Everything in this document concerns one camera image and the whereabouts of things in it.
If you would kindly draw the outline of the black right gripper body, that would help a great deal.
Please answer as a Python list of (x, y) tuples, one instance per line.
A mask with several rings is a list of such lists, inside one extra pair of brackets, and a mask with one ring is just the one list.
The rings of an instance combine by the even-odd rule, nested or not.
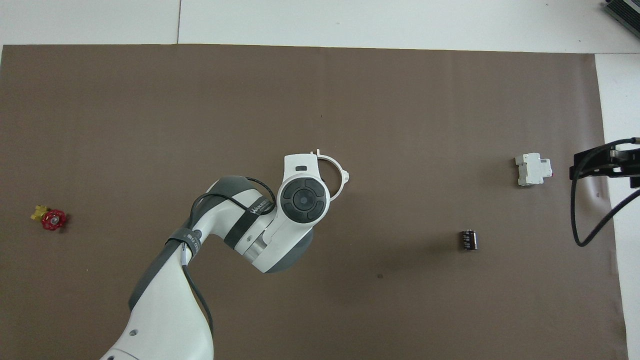
[(608, 159), (612, 166), (609, 178), (628, 178), (631, 189), (640, 187), (640, 148), (618, 149), (611, 146)]

